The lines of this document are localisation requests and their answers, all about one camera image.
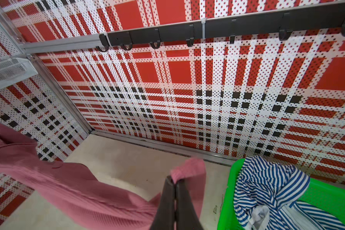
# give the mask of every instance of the pink garment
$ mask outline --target pink garment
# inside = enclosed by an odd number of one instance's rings
[[[37,142],[0,124],[0,173],[37,190],[75,223],[94,230],[148,229],[160,195],[142,197],[97,181],[83,164],[46,162],[37,157]],[[206,168],[203,160],[188,159],[171,170],[174,182],[186,179],[197,216],[203,204]]]

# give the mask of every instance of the blue and white striped cloth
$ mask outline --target blue and white striped cloth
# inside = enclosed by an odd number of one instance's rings
[[[294,165],[270,163],[260,156],[247,157],[234,193],[239,223],[246,230],[345,230],[336,217],[297,201],[307,190],[309,181]]]

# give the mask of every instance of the green basket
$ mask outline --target green basket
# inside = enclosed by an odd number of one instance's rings
[[[217,230],[243,230],[242,226],[237,220],[237,217],[235,216],[233,199],[236,178],[239,175],[244,160],[245,159],[240,159],[236,161],[231,167]],[[345,224],[344,189],[337,188],[311,178],[309,188],[299,200],[327,211]]]

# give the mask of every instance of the ribbed fabric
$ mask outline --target ribbed fabric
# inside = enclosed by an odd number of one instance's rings
[[[234,209],[239,223],[250,229],[252,211],[258,205],[270,210],[267,230],[302,230],[285,210],[291,209],[314,229],[345,230],[336,217],[305,202],[297,201],[309,186],[309,177],[294,165],[267,162],[260,156],[247,157],[237,178]]]
[[[83,164],[41,161],[36,146],[36,141],[0,124],[0,173],[37,190],[85,228],[149,228],[157,211],[159,194],[148,202],[132,192],[97,181]],[[186,178],[193,205],[202,207],[206,177],[204,162],[188,159],[185,164],[172,170],[172,177]]]

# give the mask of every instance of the white mesh basket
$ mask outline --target white mesh basket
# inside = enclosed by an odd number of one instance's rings
[[[32,63],[25,58],[9,58],[0,61],[0,89],[38,74]]]

